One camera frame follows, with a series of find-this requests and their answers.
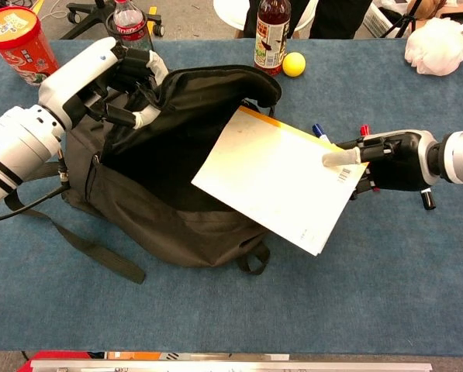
white plastic bag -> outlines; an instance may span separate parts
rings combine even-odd
[[[405,59],[419,74],[443,76],[463,61],[461,24],[449,18],[432,18],[407,40]]]

tennis ball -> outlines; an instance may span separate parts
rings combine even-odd
[[[301,75],[306,69],[306,59],[298,52],[288,53],[283,60],[283,71],[291,78]]]

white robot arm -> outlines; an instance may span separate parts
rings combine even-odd
[[[102,99],[108,86],[125,90],[150,78],[159,85],[167,73],[153,51],[128,50],[108,37],[50,75],[40,86],[38,105],[14,107],[0,117],[0,200],[59,151],[62,136],[85,115],[134,129],[152,122],[160,112],[153,106],[129,112]]]

robotic hand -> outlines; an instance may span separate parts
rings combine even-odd
[[[368,169],[378,188],[421,191],[440,177],[463,184],[463,131],[446,135],[441,143],[426,130],[408,129],[363,136],[338,146],[344,151],[324,155],[324,166],[370,162]]]
[[[127,49],[112,37],[79,53],[41,84],[37,105],[16,106],[0,117],[0,200],[55,153],[61,158],[61,137],[85,115],[134,129],[151,123],[159,110],[149,105],[129,112],[109,105],[108,87],[132,91],[139,84],[159,85],[167,74],[155,52]],[[67,180],[65,172],[60,175]]]

blue carpet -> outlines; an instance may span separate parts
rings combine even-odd
[[[61,62],[88,42],[60,41]],[[293,40],[306,72],[279,76],[277,117],[332,141],[375,132],[463,129],[463,64],[447,77],[418,75],[404,40]],[[159,42],[172,68],[251,64],[250,40]],[[36,102],[0,58],[0,115]],[[57,180],[22,186],[27,201]],[[163,350],[248,353],[394,353],[463,356],[463,185],[441,181],[437,209],[418,193],[366,193],[350,202],[323,253],[312,257],[270,234],[259,277],[234,264],[185,269],[159,261],[107,222],[56,198],[40,206],[65,227],[137,262],[128,282],[70,247],[53,226],[0,222],[0,350]],[[0,213],[5,208],[0,205]]]

